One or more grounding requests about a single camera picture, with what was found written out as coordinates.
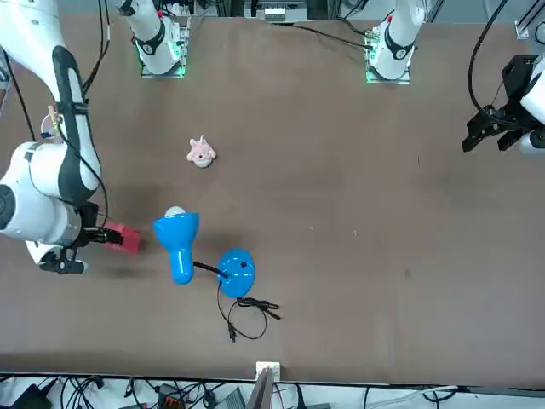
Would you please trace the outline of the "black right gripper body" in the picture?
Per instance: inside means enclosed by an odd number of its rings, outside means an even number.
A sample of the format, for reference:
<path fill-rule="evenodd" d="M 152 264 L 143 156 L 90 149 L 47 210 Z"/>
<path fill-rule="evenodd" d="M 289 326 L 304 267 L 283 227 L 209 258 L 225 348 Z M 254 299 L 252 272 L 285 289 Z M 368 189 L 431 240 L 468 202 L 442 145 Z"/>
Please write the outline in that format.
<path fill-rule="evenodd" d="M 99 206 L 94 203 L 86 203 L 77 209 L 81 218 L 81 230 L 77 237 L 78 245 L 87 245 L 98 240 L 100 228 L 97 225 Z"/>

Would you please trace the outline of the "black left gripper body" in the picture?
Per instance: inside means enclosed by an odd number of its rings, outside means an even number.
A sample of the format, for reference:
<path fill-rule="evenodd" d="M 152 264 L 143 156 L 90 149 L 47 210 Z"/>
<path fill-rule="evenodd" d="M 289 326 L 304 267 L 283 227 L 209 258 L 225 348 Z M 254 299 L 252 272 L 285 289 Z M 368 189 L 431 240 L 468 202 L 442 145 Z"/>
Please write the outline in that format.
<path fill-rule="evenodd" d="M 507 103 L 501 108 L 506 120 L 541 122 L 541 56 L 515 55 L 502 69 Z"/>

